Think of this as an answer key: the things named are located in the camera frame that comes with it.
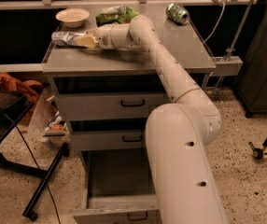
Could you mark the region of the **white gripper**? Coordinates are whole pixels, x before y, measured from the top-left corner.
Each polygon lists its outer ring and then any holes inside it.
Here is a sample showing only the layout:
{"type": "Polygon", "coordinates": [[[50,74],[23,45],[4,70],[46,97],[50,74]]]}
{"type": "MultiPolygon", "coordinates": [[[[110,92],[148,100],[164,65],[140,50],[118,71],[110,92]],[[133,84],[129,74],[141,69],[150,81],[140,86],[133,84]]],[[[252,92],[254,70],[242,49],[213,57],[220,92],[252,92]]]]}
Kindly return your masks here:
{"type": "Polygon", "coordinates": [[[112,49],[111,28],[111,25],[106,24],[98,28],[86,30],[86,34],[95,34],[96,37],[93,35],[81,35],[75,38],[75,44],[89,49],[94,49],[97,44],[101,49],[112,49]]]}

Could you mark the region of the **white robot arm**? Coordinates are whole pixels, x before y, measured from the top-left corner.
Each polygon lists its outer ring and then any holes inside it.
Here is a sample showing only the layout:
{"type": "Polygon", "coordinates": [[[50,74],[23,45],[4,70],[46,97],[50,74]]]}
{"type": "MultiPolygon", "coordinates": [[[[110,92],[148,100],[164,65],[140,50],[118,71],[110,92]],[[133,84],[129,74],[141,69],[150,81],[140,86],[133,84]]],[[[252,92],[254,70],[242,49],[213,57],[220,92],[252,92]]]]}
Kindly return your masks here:
{"type": "Polygon", "coordinates": [[[140,48],[170,99],[146,124],[146,147],[162,224],[229,224],[204,147],[218,136],[221,115],[160,41],[153,22],[138,15],[76,39],[81,47],[140,48]]]}

